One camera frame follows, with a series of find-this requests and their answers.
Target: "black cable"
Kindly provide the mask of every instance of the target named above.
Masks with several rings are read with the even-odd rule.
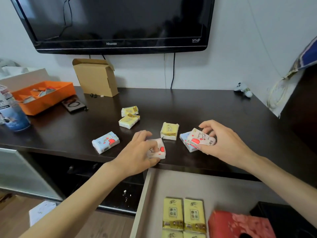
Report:
[[[66,25],[66,19],[65,19],[65,3],[66,2],[68,2],[68,6],[69,6],[69,10],[70,10],[70,20],[71,20],[71,23],[68,26]],[[63,34],[63,32],[66,30],[66,28],[73,26],[73,12],[72,12],[72,8],[70,7],[69,2],[70,2],[70,0],[65,0],[64,4],[63,4],[63,17],[64,17],[64,28],[63,28],[63,30],[61,31],[61,33],[58,36],[46,38],[45,40],[52,40],[54,38],[59,38]]]
[[[175,77],[175,54],[176,54],[176,53],[174,53],[174,62],[173,62],[173,79],[172,79],[172,83],[171,83],[171,89],[172,89],[173,82],[174,82],[174,77]]]

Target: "yellow tissue pack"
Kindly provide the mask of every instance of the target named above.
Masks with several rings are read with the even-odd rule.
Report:
[[[121,109],[121,117],[127,116],[128,114],[138,114],[138,113],[139,113],[139,109],[137,106]]]
[[[195,232],[186,232],[183,233],[184,238],[206,238],[205,234],[195,233]]]
[[[127,114],[127,116],[119,120],[119,126],[130,129],[139,120],[140,120],[139,115]]]
[[[163,228],[184,229],[183,201],[176,198],[165,198],[163,208]]]
[[[162,238],[183,238],[183,232],[163,229]]]
[[[178,128],[179,128],[179,124],[164,122],[161,129],[161,138],[176,140]]]
[[[204,204],[201,200],[184,199],[184,230],[206,234]]]

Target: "person's right arm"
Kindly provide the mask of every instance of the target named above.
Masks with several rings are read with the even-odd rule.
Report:
[[[217,136],[215,145],[197,145],[199,150],[253,174],[317,228],[317,189],[257,155],[232,129],[214,120],[199,127],[204,133],[211,131],[210,136]]]

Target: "person's left arm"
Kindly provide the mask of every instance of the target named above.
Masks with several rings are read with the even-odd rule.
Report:
[[[146,157],[156,141],[145,141],[151,132],[135,133],[131,142],[114,160],[102,167],[77,191],[44,216],[20,238],[71,238],[75,237],[86,220],[112,189],[128,176],[138,174],[156,165],[160,159]]]

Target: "dark wooden table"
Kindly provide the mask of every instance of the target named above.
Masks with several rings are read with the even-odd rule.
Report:
[[[204,120],[214,119],[230,128],[259,155],[316,186],[317,156],[256,97],[243,97],[230,90],[185,90],[119,88],[111,97],[91,98],[76,87],[78,97],[89,111],[70,114],[58,104],[35,117],[32,127],[14,133],[0,125],[0,147],[107,162],[115,158],[140,130],[160,137],[163,122],[178,123],[180,133],[197,128]],[[141,120],[130,130],[120,127],[121,108],[137,105]],[[110,131],[120,144],[99,155],[91,141]],[[257,180],[247,172],[225,164],[200,151],[189,153],[177,138],[163,140],[166,159],[156,168],[199,174]]]

